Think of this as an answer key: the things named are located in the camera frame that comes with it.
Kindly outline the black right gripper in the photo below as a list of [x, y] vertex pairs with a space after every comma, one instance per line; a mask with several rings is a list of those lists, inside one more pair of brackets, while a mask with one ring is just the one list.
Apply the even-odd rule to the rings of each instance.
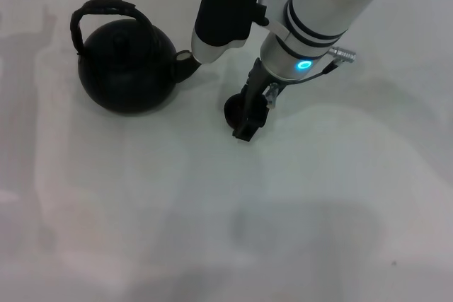
[[253, 125], [250, 124], [246, 117], [246, 99], [244, 95], [249, 90], [252, 90], [253, 93], [261, 93], [255, 97], [253, 103], [253, 121], [258, 128], [262, 128], [265, 125], [268, 117], [268, 100], [263, 93], [272, 83], [277, 84], [278, 94], [281, 94], [283, 82], [269, 73], [261, 59], [257, 58], [248, 73], [248, 78], [241, 89], [241, 94], [236, 94], [231, 104], [231, 114], [234, 123], [233, 136], [235, 138], [249, 142], [255, 133]]

